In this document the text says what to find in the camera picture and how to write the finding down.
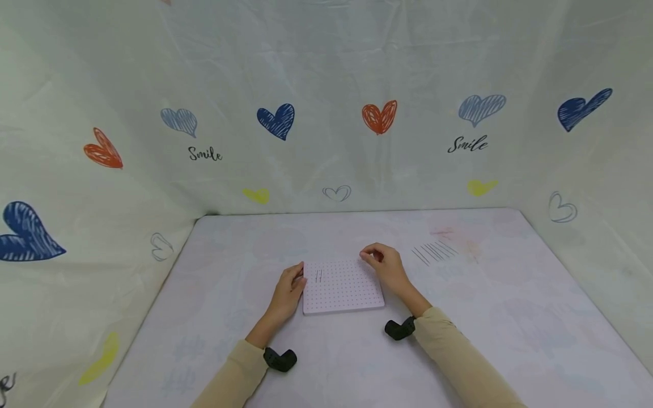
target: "forearm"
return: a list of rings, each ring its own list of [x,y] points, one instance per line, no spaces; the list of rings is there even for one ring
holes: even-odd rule
[[[422,317],[425,311],[433,307],[410,282],[397,291],[397,296],[415,318]]]
[[[440,309],[430,308],[415,321],[415,337],[467,408],[525,408],[501,374]]]
[[[268,365],[263,349],[279,326],[265,316],[259,320],[245,340],[238,342],[191,408],[241,408],[265,376]]]

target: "yellow heart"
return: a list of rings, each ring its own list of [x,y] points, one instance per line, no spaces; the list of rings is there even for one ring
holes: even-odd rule
[[[470,180],[470,182],[467,183],[467,190],[471,195],[480,197],[493,189],[498,183],[499,180],[492,180],[487,183],[483,183],[481,180]]]
[[[84,374],[82,374],[80,377],[79,385],[88,384],[100,377],[116,359],[119,348],[120,340],[118,339],[118,333],[109,333],[109,335],[106,337],[106,340],[104,341],[102,356],[100,359],[98,359],[98,361],[92,363],[91,366],[88,367],[88,369],[84,372]]]
[[[267,204],[268,201],[270,201],[270,191],[268,191],[268,189],[260,189],[258,191],[244,189],[243,194],[245,194],[250,200],[261,204]]]

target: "beige sleeve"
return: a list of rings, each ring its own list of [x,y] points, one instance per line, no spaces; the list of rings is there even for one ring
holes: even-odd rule
[[[415,337],[467,408],[526,408],[501,374],[449,318],[431,307],[415,320]]]
[[[240,340],[191,408],[242,408],[267,370],[263,350]]]

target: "dark blue heart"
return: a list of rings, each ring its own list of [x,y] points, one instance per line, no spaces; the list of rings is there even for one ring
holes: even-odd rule
[[[295,120],[295,108],[291,104],[285,103],[279,106],[276,115],[273,115],[267,109],[261,108],[256,113],[256,117],[259,119],[259,123],[265,129],[268,129],[268,132],[281,140],[285,140]]]
[[[16,234],[0,235],[0,260],[29,262],[66,253],[45,231],[36,211],[27,203],[14,201],[3,212],[5,223]]]
[[[605,88],[600,91],[589,102],[585,103],[584,98],[572,98],[560,105],[558,108],[558,120],[567,132],[571,132],[578,122],[585,116],[591,114],[601,106],[612,95],[612,88]]]

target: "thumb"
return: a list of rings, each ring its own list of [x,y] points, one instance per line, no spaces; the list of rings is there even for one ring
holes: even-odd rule
[[[367,262],[372,268],[374,268],[374,270],[377,270],[381,266],[381,263],[378,260],[374,259],[374,257],[370,254],[361,252],[359,255],[360,258]]]

